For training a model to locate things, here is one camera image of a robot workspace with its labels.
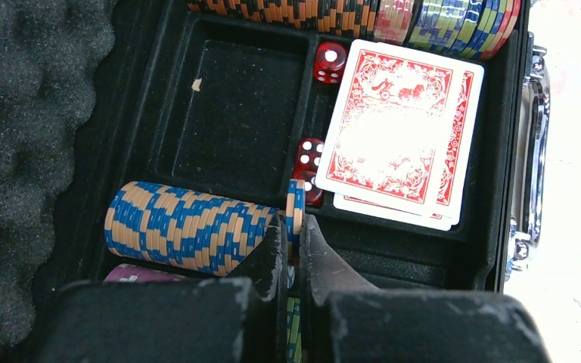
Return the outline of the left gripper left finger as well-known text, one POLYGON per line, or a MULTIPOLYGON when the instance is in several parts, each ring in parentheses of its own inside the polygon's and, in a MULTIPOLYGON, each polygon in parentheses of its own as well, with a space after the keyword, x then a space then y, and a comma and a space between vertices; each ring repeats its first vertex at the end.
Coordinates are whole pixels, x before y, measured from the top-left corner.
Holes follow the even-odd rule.
POLYGON ((273 216, 228 276, 73 284, 35 329, 37 362, 283 362, 287 238, 273 216))

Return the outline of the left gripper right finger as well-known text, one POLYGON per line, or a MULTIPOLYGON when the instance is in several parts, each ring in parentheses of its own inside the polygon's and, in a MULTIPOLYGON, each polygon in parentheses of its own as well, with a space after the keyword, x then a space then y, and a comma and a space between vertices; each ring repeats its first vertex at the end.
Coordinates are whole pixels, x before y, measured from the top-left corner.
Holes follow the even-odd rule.
POLYGON ((300 235, 305 362, 548 362, 530 313, 499 293, 382 290, 326 242, 314 216, 300 235))

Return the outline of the blue poker chip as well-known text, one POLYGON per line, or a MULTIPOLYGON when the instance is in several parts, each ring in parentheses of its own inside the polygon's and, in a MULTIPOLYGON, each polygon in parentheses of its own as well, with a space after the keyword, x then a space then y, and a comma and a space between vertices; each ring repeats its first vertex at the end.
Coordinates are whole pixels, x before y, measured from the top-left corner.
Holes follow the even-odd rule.
POLYGON ((288 258, 292 265, 300 266, 300 234, 306 205, 304 180, 292 178, 287 189, 286 210, 284 211, 288 258))

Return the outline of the black aluminium poker case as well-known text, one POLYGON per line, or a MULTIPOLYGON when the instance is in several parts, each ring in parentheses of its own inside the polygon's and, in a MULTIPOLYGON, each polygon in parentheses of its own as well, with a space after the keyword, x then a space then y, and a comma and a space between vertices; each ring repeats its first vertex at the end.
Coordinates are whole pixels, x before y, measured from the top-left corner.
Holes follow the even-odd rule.
MULTIPOLYGON (((457 226, 348 213, 330 194, 308 208, 376 287, 502 294, 530 8, 486 62, 457 226)), ((0 1, 0 362, 37 362, 61 292, 122 262, 104 218, 125 183, 283 208, 297 146, 326 133, 337 97, 312 78, 329 40, 183 1, 0 1)))

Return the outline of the green grey chip stack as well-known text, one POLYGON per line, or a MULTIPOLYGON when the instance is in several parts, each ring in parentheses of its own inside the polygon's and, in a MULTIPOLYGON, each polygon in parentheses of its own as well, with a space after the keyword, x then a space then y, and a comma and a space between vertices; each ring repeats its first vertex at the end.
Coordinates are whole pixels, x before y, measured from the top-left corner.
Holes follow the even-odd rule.
POLYGON ((296 297, 287 300, 287 363, 302 362, 301 303, 296 297))

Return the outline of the red die in case bottom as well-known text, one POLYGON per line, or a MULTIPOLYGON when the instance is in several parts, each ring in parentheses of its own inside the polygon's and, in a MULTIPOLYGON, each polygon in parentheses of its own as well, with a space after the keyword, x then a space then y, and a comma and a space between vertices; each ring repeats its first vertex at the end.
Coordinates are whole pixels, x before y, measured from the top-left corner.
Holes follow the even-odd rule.
POLYGON ((307 206, 321 207, 323 201, 323 190, 315 184, 316 172, 312 170, 296 170, 294 179, 304 180, 305 201, 307 206))

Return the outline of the red die in case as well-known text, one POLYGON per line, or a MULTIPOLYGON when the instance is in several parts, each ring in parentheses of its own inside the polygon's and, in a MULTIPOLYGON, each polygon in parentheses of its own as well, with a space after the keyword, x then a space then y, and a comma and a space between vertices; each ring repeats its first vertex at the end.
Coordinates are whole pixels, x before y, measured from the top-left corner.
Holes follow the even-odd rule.
POLYGON ((318 138, 304 138, 297 148, 295 170, 316 172, 321 161, 324 141, 318 138))
POLYGON ((323 190, 315 184, 316 172, 312 170, 296 170, 294 179, 304 180, 305 201, 307 206, 321 207, 323 201, 323 190))
POLYGON ((347 50, 336 42, 323 42, 317 47, 313 77, 325 84, 340 83, 346 66, 347 50))

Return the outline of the purple blue chip stack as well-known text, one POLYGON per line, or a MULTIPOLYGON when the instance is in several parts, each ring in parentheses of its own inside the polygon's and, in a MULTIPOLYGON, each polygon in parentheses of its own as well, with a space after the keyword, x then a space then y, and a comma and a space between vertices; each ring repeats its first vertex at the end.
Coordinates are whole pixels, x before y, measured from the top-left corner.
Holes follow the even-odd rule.
POLYGON ((117 256, 223 277, 263 242, 277 213, 272 206, 131 181, 110 202, 104 239, 117 256))

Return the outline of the red die in case middle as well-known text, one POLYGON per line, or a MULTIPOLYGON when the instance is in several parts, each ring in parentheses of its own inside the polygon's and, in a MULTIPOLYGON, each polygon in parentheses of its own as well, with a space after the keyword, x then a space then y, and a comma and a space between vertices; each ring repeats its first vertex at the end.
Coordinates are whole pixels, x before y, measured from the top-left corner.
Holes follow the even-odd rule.
POLYGON ((318 138, 304 138, 297 148, 295 170, 316 172, 321 161, 324 141, 318 138))

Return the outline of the red playing card deck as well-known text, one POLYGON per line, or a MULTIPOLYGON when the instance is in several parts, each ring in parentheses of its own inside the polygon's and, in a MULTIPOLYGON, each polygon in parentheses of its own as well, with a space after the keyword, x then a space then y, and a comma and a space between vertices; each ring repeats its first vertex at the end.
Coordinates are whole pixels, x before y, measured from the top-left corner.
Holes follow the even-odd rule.
POLYGON ((479 64, 355 40, 317 186, 348 212, 457 225, 483 76, 479 64))

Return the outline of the red die in case top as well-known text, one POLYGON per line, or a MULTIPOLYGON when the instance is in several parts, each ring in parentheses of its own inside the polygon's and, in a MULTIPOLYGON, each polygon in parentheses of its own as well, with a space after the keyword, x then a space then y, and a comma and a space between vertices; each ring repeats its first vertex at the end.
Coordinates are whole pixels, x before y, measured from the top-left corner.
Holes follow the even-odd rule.
POLYGON ((347 50, 336 42, 323 42, 317 47, 313 77, 325 84, 340 83, 346 66, 347 50))

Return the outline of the orange black chip stack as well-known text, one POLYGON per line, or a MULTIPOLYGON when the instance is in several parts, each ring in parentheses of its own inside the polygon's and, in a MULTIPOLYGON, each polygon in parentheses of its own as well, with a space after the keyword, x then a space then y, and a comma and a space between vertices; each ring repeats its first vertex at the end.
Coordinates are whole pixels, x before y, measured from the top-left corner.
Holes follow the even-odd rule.
POLYGON ((190 0, 188 9, 336 36, 370 39, 378 0, 190 0))

